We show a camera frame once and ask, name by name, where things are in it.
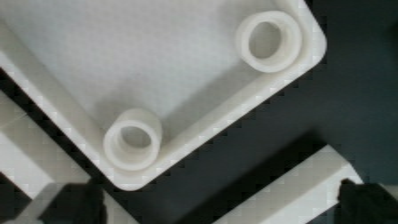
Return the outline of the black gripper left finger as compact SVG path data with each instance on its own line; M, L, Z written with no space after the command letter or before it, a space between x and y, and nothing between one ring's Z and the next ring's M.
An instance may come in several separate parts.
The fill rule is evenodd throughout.
M106 224L104 195L92 183L62 187L39 221L42 224Z

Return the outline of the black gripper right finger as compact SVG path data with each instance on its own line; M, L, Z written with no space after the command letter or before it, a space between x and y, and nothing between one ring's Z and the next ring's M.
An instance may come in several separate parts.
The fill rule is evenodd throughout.
M398 224L398 185L341 181L334 224Z

